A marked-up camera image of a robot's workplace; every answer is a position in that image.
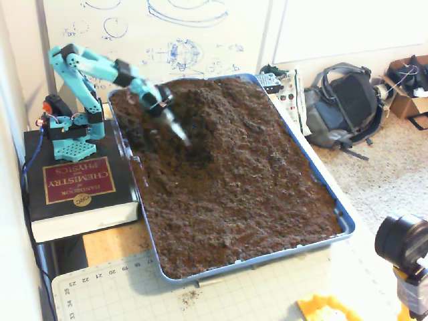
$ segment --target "whiteboard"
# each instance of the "whiteboard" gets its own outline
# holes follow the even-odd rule
[[[288,0],[274,64],[424,43],[426,0]]]
[[[158,84],[256,71],[268,1],[44,0],[51,47],[120,58]],[[91,78],[105,102],[116,88]],[[64,82],[56,75],[57,89]]]

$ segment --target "tray rim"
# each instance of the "tray rim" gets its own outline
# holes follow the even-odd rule
[[[203,78],[203,79],[204,80],[216,80],[216,79],[221,79],[221,78],[238,78],[238,77],[247,78],[252,83],[257,84],[261,89],[264,90],[263,86],[259,83],[257,78],[252,74],[231,74],[231,75],[226,75],[226,76],[218,76],[218,77]],[[201,78],[180,78],[180,79],[182,79],[182,80],[188,80],[188,79],[200,80]],[[115,89],[115,90],[109,92],[109,94],[108,94],[108,105],[109,105],[110,111],[112,113],[112,119],[113,119],[113,121],[115,121],[115,123],[117,124],[118,127],[119,127],[119,125],[118,125],[118,122],[116,119],[116,115],[113,111],[112,104],[110,102],[110,97],[114,93],[119,92],[121,90],[122,89]],[[264,92],[268,96],[268,98],[270,99],[268,93],[265,90],[264,90]],[[325,177],[323,177],[323,175],[321,174],[321,170],[316,166],[316,164],[314,163],[314,160],[310,157],[310,155],[307,153],[306,149],[298,141],[298,138],[294,134],[294,131],[290,128],[290,125],[288,124],[287,120],[281,115],[280,111],[278,110],[278,107],[274,104],[274,102],[272,102],[272,104],[277,109],[278,114],[280,114],[280,117],[284,121],[284,125],[285,125],[286,129],[288,130],[288,132],[290,133],[291,137],[293,138],[294,142],[300,147],[300,150],[304,153],[305,157],[309,160],[310,167],[314,171],[316,178],[319,179],[321,181],[321,183],[326,186],[330,195],[336,200],[336,208],[335,208],[334,212],[335,212],[335,214],[338,218],[339,224],[342,228],[342,233],[340,233],[338,235],[334,235],[334,236],[330,237],[329,239],[325,239],[324,241],[319,241],[319,242],[311,243],[311,244],[307,244],[307,245],[297,245],[296,247],[294,247],[292,249],[283,249],[281,251],[277,251],[277,252],[253,257],[253,258],[245,260],[245,261],[237,260],[234,263],[229,264],[229,265],[225,265],[225,266],[221,266],[221,267],[210,267],[206,271],[203,271],[203,272],[198,273],[198,274],[193,274],[193,275],[185,277],[185,278],[172,279],[172,278],[166,276],[164,271],[162,270],[161,263],[160,263],[159,257],[158,257],[158,252],[156,250],[156,245],[154,244],[152,231],[150,230],[148,218],[146,215],[146,211],[144,209],[144,203],[142,201],[140,191],[137,188],[139,199],[141,202],[141,209],[142,209],[144,222],[146,223],[146,226],[148,229],[148,234],[150,236],[152,247],[153,247],[153,250],[154,250],[154,253],[156,256],[157,266],[160,270],[161,275],[163,276],[163,278],[167,282],[169,282],[171,284],[187,284],[189,282],[201,281],[202,279],[210,278],[213,276],[220,276],[221,274],[225,274],[227,272],[235,271],[238,269],[248,268],[248,267],[251,267],[251,266],[256,265],[256,264],[267,263],[269,261],[279,259],[279,258],[284,258],[284,257],[287,257],[289,255],[294,255],[297,253],[302,253],[302,252],[307,252],[307,251],[310,251],[313,249],[322,248],[322,247],[325,247],[325,246],[330,245],[332,243],[336,243],[337,241],[343,241],[345,239],[348,239],[349,237],[351,237],[354,234],[354,232],[356,230],[356,223],[355,223],[355,220],[352,217],[351,213],[349,213],[346,206],[344,206],[344,204],[345,204],[345,200],[343,199],[344,196],[337,195],[337,193],[335,193],[335,191],[330,186],[330,184],[328,184]],[[128,153],[128,157],[133,157],[131,150]]]

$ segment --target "blue cable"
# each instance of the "blue cable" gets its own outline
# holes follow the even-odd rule
[[[22,177],[21,177],[21,188],[22,189],[24,188],[25,176],[27,175],[28,168],[31,166],[31,164],[34,161],[35,157],[39,153],[42,142],[43,142],[43,127],[40,126],[40,140],[39,140],[39,144],[38,144],[37,148],[35,149],[33,156],[28,161],[28,164],[26,164],[24,166],[23,170],[22,170]]]
[[[22,170],[22,177],[21,177],[21,190],[22,190],[22,193],[24,193],[24,188],[25,188],[25,176],[27,175],[27,171],[28,171],[28,169],[29,169],[29,167],[31,166],[31,164],[33,163],[33,161],[34,161],[34,159],[35,159],[35,157],[37,156],[37,154],[39,153],[39,151],[40,151],[40,148],[41,148],[41,144],[42,144],[42,142],[43,142],[43,127],[42,126],[40,126],[40,138],[39,138],[39,144],[37,145],[37,148],[35,149],[35,151],[34,151],[34,153],[33,153],[33,156],[31,156],[31,158],[30,158],[30,160],[28,161],[28,163],[26,164],[26,165],[24,165],[23,166],[23,170]],[[30,240],[32,239],[32,241],[34,241],[34,236],[32,235],[32,231],[30,230],[29,231],[29,233],[30,233]],[[50,281],[51,280],[51,278],[50,278],[50,276],[41,268],[41,266],[39,266],[39,263],[37,262],[37,250],[33,247],[33,251],[34,251],[34,256],[35,256],[35,260],[36,260],[36,265],[37,265],[37,267],[40,269],[40,272],[42,273],[42,275],[43,275],[43,277],[42,277],[42,282],[43,282],[43,284],[44,284],[44,286],[45,286],[45,289],[46,289],[46,294],[47,294],[47,300],[49,301],[49,307],[50,307],[50,309],[51,309],[51,312],[52,312],[52,317],[53,317],[53,321],[55,321],[55,320],[57,320],[56,319],[56,314],[55,314],[55,310],[54,310],[54,307],[53,307],[53,305],[52,305],[52,301],[51,301],[51,298],[50,298],[50,295],[49,295],[49,290],[48,290],[48,288],[47,288],[47,284],[46,284],[46,282],[45,282],[45,280],[44,280],[44,276],[46,276],[47,278],[48,278],[48,280]]]

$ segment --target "cardboard box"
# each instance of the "cardboard box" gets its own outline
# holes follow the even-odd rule
[[[417,59],[422,65],[428,64],[428,56],[417,56]],[[391,62],[389,66],[396,70],[403,67],[403,62],[408,64],[409,61],[410,58],[395,60],[394,62]],[[391,86],[395,85],[388,77],[384,76],[383,79]],[[428,98],[410,98],[403,89],[394,87],[394,90],[397,91],[397,95],[391,104],[390,110],[396,114],[398,118],[403,119],[422,114],[423,112],[428,112]]]

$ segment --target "book cover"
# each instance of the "book cover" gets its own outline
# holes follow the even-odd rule
[[[43,138],[41,150],[27,173],[31,221],[39,221],[138,202],[130,164],[111,120],[104,122],[106,136],[90,141],[96,153],[73,163],[55,160],[54,148]],[[36,150],[39,131],[24,133],[28,160]]]

